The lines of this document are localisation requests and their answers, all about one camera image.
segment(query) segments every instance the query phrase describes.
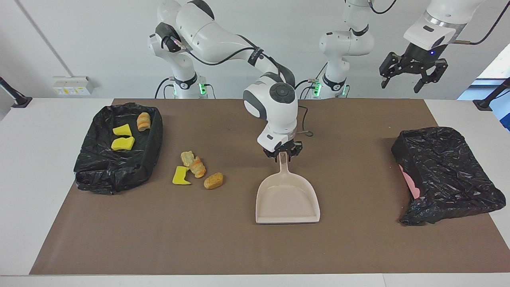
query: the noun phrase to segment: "power outlet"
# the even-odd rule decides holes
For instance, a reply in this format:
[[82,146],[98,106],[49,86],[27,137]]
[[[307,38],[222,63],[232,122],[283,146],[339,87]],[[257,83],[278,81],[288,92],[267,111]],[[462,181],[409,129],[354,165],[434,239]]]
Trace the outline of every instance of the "power outlet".
[[94,87],[87,77],[53,77],[53,90],[58,95],[92,95]]

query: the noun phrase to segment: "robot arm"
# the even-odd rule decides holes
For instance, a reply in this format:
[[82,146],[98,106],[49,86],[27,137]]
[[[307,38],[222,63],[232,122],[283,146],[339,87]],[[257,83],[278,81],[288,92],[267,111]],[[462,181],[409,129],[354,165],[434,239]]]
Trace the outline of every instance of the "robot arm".
[[326,72],[320,79],[321,89],[312,97],[337,97],[347,78],[349,62],[344,56],[363,56],[374,48],[374,37],[368,31],[372,13],[367,0],[346,0],[343,19],[349,31],[333,31],[322,35],[319,48],[327,57]]
[[243,92],[248,112],[267,121],[257,142],[271,157],[283,151],[289,156],[299,153],[301,144],[293,140],[298,107],[295,79],[290,70],[267,57],[249,40],[223,29],[214,21],[212,10],[202,0],[193,0],[183,6],[167,1],[158,8],[158,15],[163,22],[158,25],[158,35],[154,37],[166,47],[166,53],[171,54],[168,57],[184,56],[180,53],[188,52],[202,63],[209,62],[209,65],[226,59],[242,59],[263,72]]
[[[382,88],[389,80],[402,73],[419,74],[421,79],[414,87],[418,93],[423,85],[437,83],[448,63],[439,59],[446,46],[453,43],[474,12],[484,0],[432,0],[425,13],[404,34],[410,44],[402,56],[390,52],[379,73]],[[428,75],[427,70],[435,67]]]
[[[175,32],[173,29],[175,17],[180,9],[180,4],[174,1],[159,5],[158,21],[160,24],[156,27],[156,33],[149,36],[147,43],[149,50],[155,56],[162,58],[170,65],[175,79],[175,96],[179,99],[198,99],[203,97],[204,91],[200,84],[205,82],[205,78],[196,73],[193,61],[188,56],[174,53],[176,52],[175,47],[170,49],[162,45],[161,35]],[[172,23],[173,26],[162,25],[162,22]]]

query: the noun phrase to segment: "black cable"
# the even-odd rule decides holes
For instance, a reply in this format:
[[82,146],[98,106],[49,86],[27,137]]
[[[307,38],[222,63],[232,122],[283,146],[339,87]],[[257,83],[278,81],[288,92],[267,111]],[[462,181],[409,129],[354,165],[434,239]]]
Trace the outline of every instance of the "black cable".
[[345,93],[345,98],[347,98],[349,96],[349,92],[350,92],[350,85],[345,85],[345,87],[349,87],[349,89],[347,90],[347,93]]
[[213,87],[213,85],[211,85],[211,84],[204,84],[203,86],[204,87],[211,87],[211,89],[213,90],[213,97],[216,98],[216,94],[214,94],[214,87]]
[[478,45],[478,44],[482,43],[483,41],[485,41],[489,37],[489,35],[492,33],[494,28],[496,28],[496,26],[498,25],[499,21],[503,17],[503,14],[506,12],[506,10],[508,9],[509,6],[510,6],[510,1],[508,1],[508,3],[506,3],[506,6],[503,9],[503,11],[501,11],[501,14],[499,14],[498,19],[496,20],[496,22],[494,22],[494,24],[492,25],[491,29],[487,32],[487,34],[485,35],[485,37],[482,40],[480,40],[478,42],[474,42],[474,43],[469,43],[469,44],[470,45]]
[[[324,66],[322,66],[322,69],[319,71],[319,73],[318,73],[318,74],[317,74],[317,76],[315,77],[315,80],[317,80],[317,79],[319,78],[320,73],[322,73],[322,71],[324,71],[324,68],[326,68],[326,66],[327,66],[327,62],[324,64]],[[309,92],[309,91],[310,91],[310,90],[308,90],[308,91],[307,91],[307,95],[306,95],[306,96],[304,96],[304,98],[305,98],[305,99],[308,97],[308,92]]]
[[[258,49],[259,47],[257,47],[257,45],[255,45],[252,41],[248,40],[248,38],[244,37],[243,35],[239,35],[237,34],[237,36],[241,37],[243,40],[246,41],[246,43],[250,44],[254,50]],[[273,65],[276,67],[276,69],[278,70],[278,76],[280,77],[280,74],[282,73],[280,71],[280,65],[272,58],[272,57],[269,57],[267,56],[266,54],[264,53],[261,53],[264,57],[268,58],[269,61],[271,61],[271,63],[273,63]]]
[[263,56],[265,56],[266,58],[268,58],[268,59],[269,59],[269,61],[271,61],[271,63],[273,63],[273,65],[274,65],[274,66],[276,67],[276,69],[278,70],[278,77],[280,77],[280,78],[281,78],[280,74],[281,74],[282,72],[280,71],[280,64],[278,64],[278,63],[277,63],[277,62],[273,59],[273,57],[269,57],[269,56],[267,56],[267,55],[266,55],[266,54],[264,54],[264,53],[262,53],[262,55],[263,55]]
[[384,10],[382,12],[376,11],[374,9],[374,6],[373,6],[371,0],[368,1],[368,5],[370,6],[370,9],[372,9],[372,11],[374,11],[375,14],[381,15],[381,14],[384,14],[384,13],[388,12],[393,7],[393,5],[395,5],[396,2],[397,2],[397,0],[393,0],[393,3],[391,3],[391,5],[386,10]]
[[299,87],[301,84],[306,83],[306,82],[308,82],[308,80],[302,80],[301,82],[299,82],[299,83],[298,83],[298,84],[294,87],[294,90],[296,90],[296,89],[297,89],[297,87]]
[[163,81],[161,81],[161,83],[159,84],[158,88],[156,89],[156,94],[154,94],[154,99],[157,99],[158,98],[158,92],[159,92],[159,89],[161,88],[161,86],[166,82],[170,80],[169,78],[165,78]]
[[208,66],[216,66],[216,65],[219,65],[219,64],[223,64],[224,62],[228,61],[230,58],[232,58],[233,56],[239,54],[240,52],[242,51],[246,51],[246,50],[255,50],[255,48],[253,47],[246,47],[246,48],[242,48],[240,50],[237,50],[236,52],[233,52],[230,56],[226,57],[225,59],[217,62],[217,63],[207,63],[207,62],[204,62],[200,59],[198,59],[190,50],[186,50],[191,56],[193,56],[193,58],[195,58],[197,61],[199,61],[200,63],[204,64],[204,65],[208,65]]
[[508,94],[508,92],[510,92],[510,90],[508,90],[508,91],[506,91],[506,92],[502,93],[501,95],[499,95],[499,96],[495,97],[494,99],[499,99],[500,97],[502,97],[502,96],[504,96],[504,95]]
[[306,88],[304,88],[304,89],[301,91],[301,95],[299,95],[299,99],[300,99],[300,100],[302,100],[302,99],[303,99],[303,92],[304,92],[304,91],[306,91],[307,89],[308,89],[308,90],[310,90],[310,89],[313,89],[313,88],[312,88],[312,87],[306,87]]
[[163,87],[163,98],[165,98],[165,99],[166,99],[166,93],[165,93],[165,90],[166,90],[166,88],[167,88],[167,87],[173,87],[173,85],[172,85],[172,84],[169,84],[169,85],[166,85],[166,86],[164,86],[164,87]]
[[305,107],[305,106],[299,106],[299,105],[298,105],[298,107],[304,109],[304,115],[303,115],[303,121],[301,122],[302,131],[300,131],[300,132],[298,132],[296,134],[302,133],[302,134],[304,134],[307,137],[314,136],[314,133],[312,131],[307,131],[307,130],[304,129],[304,120],[307,118],[308,108]]

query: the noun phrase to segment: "brown mat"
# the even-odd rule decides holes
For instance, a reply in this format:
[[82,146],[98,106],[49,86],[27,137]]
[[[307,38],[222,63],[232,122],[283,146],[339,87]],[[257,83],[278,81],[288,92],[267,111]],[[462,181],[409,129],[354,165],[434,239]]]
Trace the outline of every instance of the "brown mat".
[[[115,100],[122,104],[127,100]],[[401,130],[435,126],[423,100],[305,101],[312,138],[290,170],[307,178],[318,224],[260,226],[257,189],[278,165],[256,138],[265,123],[241,100],[136,100],[165,127],[149,182],[120,195],[72,187],[30,274],[305,274],[510,272],[510,251],[488,214],[405,227],[410,198],[390,148]],[[203,158],[203,179],[175,186],[179,154]]]

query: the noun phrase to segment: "fried food piece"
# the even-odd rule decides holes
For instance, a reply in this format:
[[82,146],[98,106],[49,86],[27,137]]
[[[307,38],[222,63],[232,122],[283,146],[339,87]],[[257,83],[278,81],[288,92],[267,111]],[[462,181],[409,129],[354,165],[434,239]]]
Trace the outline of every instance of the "fried food piece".
[[136,119],[136,126],[141,132],[150,129],[150,115],[146,112],[141,113]]
[[183,161],[183,165],[188,167],[195,161],[195,156],[193,152],[183,152],[181,153],[181,160]]
[[223,174],[221,173],[215,173],[208,177],[204,182],[203,186],[206,189],[214,189],[223,184]]

